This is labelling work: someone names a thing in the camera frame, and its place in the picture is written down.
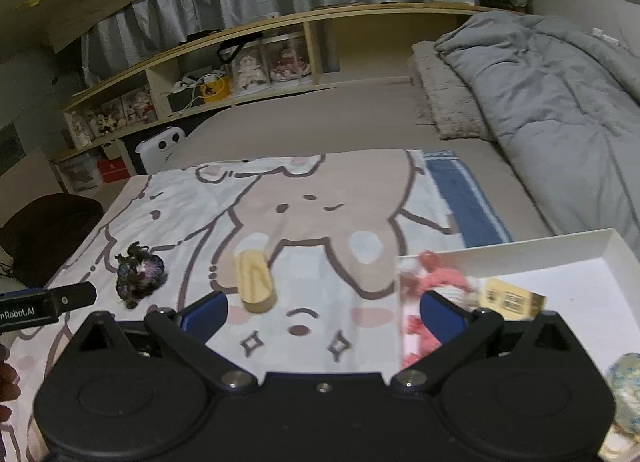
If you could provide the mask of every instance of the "blue blanket stripe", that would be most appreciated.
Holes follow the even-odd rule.
[[[424,153],[427,169],[449,204],[467,247],[513,241],[478,182],[452,151]]]

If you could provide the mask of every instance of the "human hand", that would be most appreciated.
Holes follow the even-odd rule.
[[[9,358],[9,350],[0,345],[0,402],[8,402],[20,397],[20,387],[16,384],[18,372],[9,365],[6,360]],[[6,422],[11,417],[11,409],[8,406],[0,405],[0,423]]]

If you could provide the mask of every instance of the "red box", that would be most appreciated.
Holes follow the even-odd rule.
[[[131,175],[127,171],[122,158],[114,158],[113,160],[98,160],[98,169],[102,174],[102,180],[106,183],[115,182],[116,180],[124,180]]]

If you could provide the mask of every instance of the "paper tag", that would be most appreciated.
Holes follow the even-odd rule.
[[[534,318],[544,309],[546,297],[494,277],[484,282],[480,306],[495,310],[509,321]]]

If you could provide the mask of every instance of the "finger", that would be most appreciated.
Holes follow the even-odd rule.
[[[11,408],[0,406],[0,422],[6,422],[11,417]]]
[[[5,382],[0,386],[0,402],[15,400],[20,397],[21,393],[20,386],[11,382]]]
[[[15,382],[18,378],[18,372],[12,365],[6,363],[0,364],[0,382]]]

